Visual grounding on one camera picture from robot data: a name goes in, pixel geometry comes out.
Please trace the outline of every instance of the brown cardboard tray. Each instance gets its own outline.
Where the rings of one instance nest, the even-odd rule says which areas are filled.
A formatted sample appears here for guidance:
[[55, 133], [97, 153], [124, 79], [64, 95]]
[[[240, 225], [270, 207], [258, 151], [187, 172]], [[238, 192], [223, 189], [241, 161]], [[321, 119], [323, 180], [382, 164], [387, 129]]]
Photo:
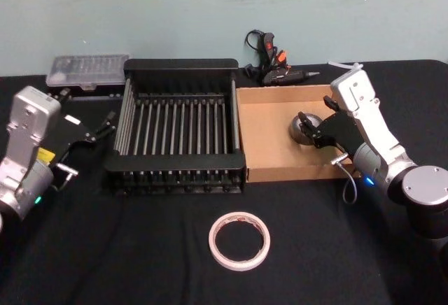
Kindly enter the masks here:
[[[288, 127], [299, 111], [322, 119], [333, 112], [323, 102], [331, 96], [329, 85], [238, 88], [241, 142], [247, 165], [247, 182], [344, 178], [330, 164], [340, 151], [301, 146]], [[344, 162], [353, 171], [350, 161]]]

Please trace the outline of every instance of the metal rod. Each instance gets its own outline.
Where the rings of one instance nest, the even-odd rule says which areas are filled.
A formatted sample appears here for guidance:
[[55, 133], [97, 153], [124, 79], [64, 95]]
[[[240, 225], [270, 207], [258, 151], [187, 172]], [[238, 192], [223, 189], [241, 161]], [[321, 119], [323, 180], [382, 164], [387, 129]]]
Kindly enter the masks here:
[[139, 151], [139, 142], [140, 142], [140, 131], [141, 131], [141, 121], [143, 120], [143, 110], [145, 109], [145, 103], [139, 100], [140, 104], [140, 117], [139, 124], [137, 126], [137, 134], [135, 136], [135, 144], [134, 144], [134, 155]]
[[152, 155], [155, 155], [155, 147], [157, 146], [157, 132], [158, 132], [158, 129], [159, 129], [159, 120], [160, 120], [160, 102], [157, 103], [157, 111], [155, 112], [153, 149], [151, 150], [151, 154]]
[[169, 104], [168, 104], [168, 101], [167, 101], [167, 103], [165, 104], [165, 115], [164, 115], [164, 120], [163, 120], [162, 149], [160, 151], [161, 155], [165, 154], [165, 143], [167, 141], [168, 111], [169, 111]]
[[213, 134], [215, 137], [214, 145], [215, 145], [215, 153], [219, 153], [219, 145], [218, 145], [218, 102], [215, 101], [213, 107]]
[[132, 97], [132, 109], [131, 109], [131, 117], [129, 120], [129, 125], [127, 126], [127, 135], [126, 135], [126, 148], [125, 148], [125, 155], [129, 153], [129, 145], [131, 142], [131, 135], [132, 135], [132, 127], [134, 126], [134, 116], [135, 116], [135, 100], [134, 97]]
[[125, 107], [125, 114], [123, 116], [123, 123], [121, 126], [121, 140], [120, 145], [118, 146], [118, 149], [120, 151], [120, 155], [123, 155], [125, 153], [125, 145], [126, 145], [126, 137], [129, 134], [129, 131], [127, 130], [127, 126], [129, 124], [129, 119], [131, 115], [131, 109], [132, 109], [132, 100], [133, 100], [133, 94], [132, 94], [132, 86], [129, 82], [129, 92], [127, 94], [127, 103]]
[[173, 107], [173, 124], [171, 125], [171, 141], [169, 142], [169, 154], [174, 154], [174, 135], [176, 131], [176, 116], [177, 116], [177, 102], [174, 102]]
[[190, 126], [188, 127], [188, 154], [193, 151], [193, 101], [190, 102]]
[[205, 153], [210, 153], [210, 103], [207, 101], [205, 109]]
[[149, 102], [148, 119], [146, 120], [146, 131], [145, 131], [145, 141], [143, 146], [143, 154], [146, 155], [148, 151], [148, 138], [149, 138], [149, 128], [151, 126], [151, 114], [153, 113], [153, 103]]
[[179, 154], [182, 155], [183, 152], [183, 121], [185, 120], [185, 103], [182, 103], [181, 109], [181, 131], [179, 134]]
[[130, 92], [130, 79], [126, 79], [125, 93], [123, 95], [123, 101], [120, 110], [120, 118], [118, 119], [118, 128], [117, 128], [117, 136], [115, 137], [115, 143], [113, 144], [113, 148], [119, 151], [120, 142], [123, 137], [123, 121], [125, 116], [125, 111], [127, 108], [127, 102], [129, 101], [129, 92]]
[[223, 153], [227, 153], [227, 122], [225, 121], [225, 103], [223, 101]]
[[202, 104], [199, 101], [197, 103], [197, 137], [196, 137], [196, 153], [201, 153], [201, 116], [202, 116]]
[[237, 106], [237, 87], [235, 80], [232, 80], [232, 114], [233, 114], [233, 146], [239, 150], [239, 128], [238, 128], [238, 106]]

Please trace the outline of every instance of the black tablecloth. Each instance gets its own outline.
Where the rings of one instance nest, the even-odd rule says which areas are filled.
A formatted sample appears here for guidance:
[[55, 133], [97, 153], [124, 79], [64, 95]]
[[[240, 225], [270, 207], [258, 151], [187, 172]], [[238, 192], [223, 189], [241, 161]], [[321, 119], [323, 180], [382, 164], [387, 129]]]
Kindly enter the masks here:
[[[313, 83], [344, 70], [327, 65]], [[448, 65], [373, 62], [365, 70], [391, 131], [418, 164], [448, 168]], [[43, 76], [1, 78], [0, 126], [25, 85]], [[239, 85], [253, 85], [240, 78]], [[95, 127], [119, 101], [72, 101], [67, 110]], [[0, 146], [7, 142], [0, 129]], [[435, 256], [402, 207], [360, 186], [345, 206], [344, 181], [246, 186], [238, 196], [110, 197], [101, 190], [104, 150], [76, 151], [80, 176], [49, 191], [15, 236], [0, 237], [0, 304], [447, 304]], [[222, 214], [248, 211], [268, 226], [267, 259], [247, 272], [219, 266], [208, 247]], [[220, 234], [223, 251], [246, 257], [260, 242], [250, 227]]]

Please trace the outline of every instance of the masking tape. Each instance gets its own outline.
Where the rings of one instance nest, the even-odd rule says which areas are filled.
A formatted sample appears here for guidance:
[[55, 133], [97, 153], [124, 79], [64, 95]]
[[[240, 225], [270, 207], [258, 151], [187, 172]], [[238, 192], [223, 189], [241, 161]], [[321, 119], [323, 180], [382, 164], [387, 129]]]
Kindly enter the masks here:
[[[257, 255], [247, 261], [238, 262], [229, 260], [219, 251], [218, 247], [216, 246], [216, 235], [219, 230], [226, 224], [236, 221], [250, 223], [260, 232], [261, 236], [263, 237], [263, 246], [260, 251], [258, 251]], [[215, 221], [213, 226], [211, 226], [209, 232], [209, 246], [211, 254], [220, 265], [233, 271], [247, 271], [258, 267], [265, 260], [270, 245], [271, 236], [269, 234], [269, 231], [267, 230], [265, 223], [253, 214], [246, 212], [233, 212], [221, 216], [219, 219], [217, 219], [217, 221]]]

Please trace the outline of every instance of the dish rack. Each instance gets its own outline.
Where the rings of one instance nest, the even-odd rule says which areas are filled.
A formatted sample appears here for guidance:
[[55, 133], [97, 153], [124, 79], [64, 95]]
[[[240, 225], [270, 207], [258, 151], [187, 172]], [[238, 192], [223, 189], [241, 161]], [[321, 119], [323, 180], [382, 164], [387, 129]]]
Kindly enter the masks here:
[[126, 194], [240, 193], [233, 59], [130, 59], [107, 182]]

